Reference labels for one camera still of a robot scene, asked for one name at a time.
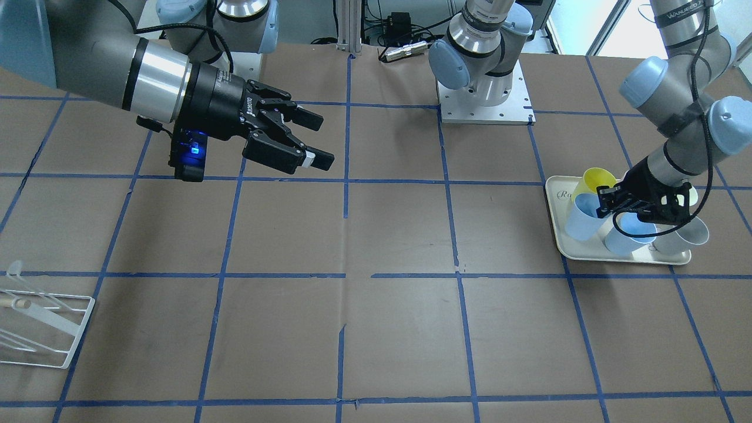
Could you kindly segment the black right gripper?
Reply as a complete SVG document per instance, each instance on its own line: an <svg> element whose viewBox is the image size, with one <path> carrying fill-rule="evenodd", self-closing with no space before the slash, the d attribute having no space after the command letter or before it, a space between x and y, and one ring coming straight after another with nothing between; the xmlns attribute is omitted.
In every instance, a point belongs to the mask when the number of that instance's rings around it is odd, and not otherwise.
<svg viewBox="0 0 752 423"><path fill-rule="evenodd" d="M335 156L314 147L275 141L263 131L268 123L258 118L261 100L289 101L290 94L203 62L191 62L186 94L181 104L181 129L227 141L247 137L242 156L260 165L294 174L298 167L328 171ZM288 113L299 126L319 131L324 117L301 106Z"/></svg>

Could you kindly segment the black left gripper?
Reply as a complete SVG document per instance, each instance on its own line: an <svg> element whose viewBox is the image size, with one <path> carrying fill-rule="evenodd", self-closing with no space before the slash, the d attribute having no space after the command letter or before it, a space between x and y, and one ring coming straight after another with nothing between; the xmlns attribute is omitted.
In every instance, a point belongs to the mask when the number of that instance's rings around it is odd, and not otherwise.
<svg viewBox="0 0 752 423"><path fill-rule="evenodd" d="M682 224L690 218L689 180L693 176L667 155L649 155L626 172L621 182L597 188L596 214L629 212L646 223Z"/></svg>

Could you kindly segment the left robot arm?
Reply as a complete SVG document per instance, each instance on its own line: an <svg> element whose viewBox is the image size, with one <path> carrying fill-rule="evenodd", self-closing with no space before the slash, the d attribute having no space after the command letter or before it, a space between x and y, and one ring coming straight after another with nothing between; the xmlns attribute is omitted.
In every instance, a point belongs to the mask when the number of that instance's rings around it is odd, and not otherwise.
<svg viewBox="0 0 752 423"><path fill-rule="evenodd" d="M736 55L718 29L712 1L650 5L667 58L645 59L619 91L666 141L614 187L598 187L597 214L636 213L642 222L679 226L690 219L684 203L690 180L750 144L750 102L704 93ZM532 14L513 1L467 1L430 46L430 67L445 88L484 92L489 99L482 105L498 105L532 31Z"/></svg>

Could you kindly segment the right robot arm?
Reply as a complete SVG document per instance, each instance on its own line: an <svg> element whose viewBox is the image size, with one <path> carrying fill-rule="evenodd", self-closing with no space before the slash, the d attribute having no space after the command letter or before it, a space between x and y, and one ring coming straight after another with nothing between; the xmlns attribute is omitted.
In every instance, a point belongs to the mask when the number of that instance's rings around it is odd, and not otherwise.
<svg viewBox="0 0 752 423"><path fill-rule="evenodd" d="M293 174L328 170L335 156L293 136L323 118L289 93L219 67L223 53L267 53L277 40L274 1L159 1L159 26L139 29L144 1L3 1L2 67L48 86L173 123L169 166L204 178L207 141L246 140L247 160Z"/></svg>

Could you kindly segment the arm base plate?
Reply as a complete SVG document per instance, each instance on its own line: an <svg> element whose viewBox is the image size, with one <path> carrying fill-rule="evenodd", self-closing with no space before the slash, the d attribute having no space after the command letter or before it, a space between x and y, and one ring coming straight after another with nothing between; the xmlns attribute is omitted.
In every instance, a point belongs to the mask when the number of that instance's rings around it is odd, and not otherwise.
<svg viewBox="0 0 752 423"><path fill-rule="evenodd" d="M240 76L242 80L260 80L261 63L263 54L250 52L233 52L233 69L234 75ZM214 67L224 71L229 70L229 60L225 53L220 58L212 62Z"/></svg>
<svg viewBox="0 0 752 423"><path fill-rule="evenodd" d="M467 88L449 89L440 82L436 88L444 123L529 125L536 121L520 62L511 74L484 75Z"/></svg>

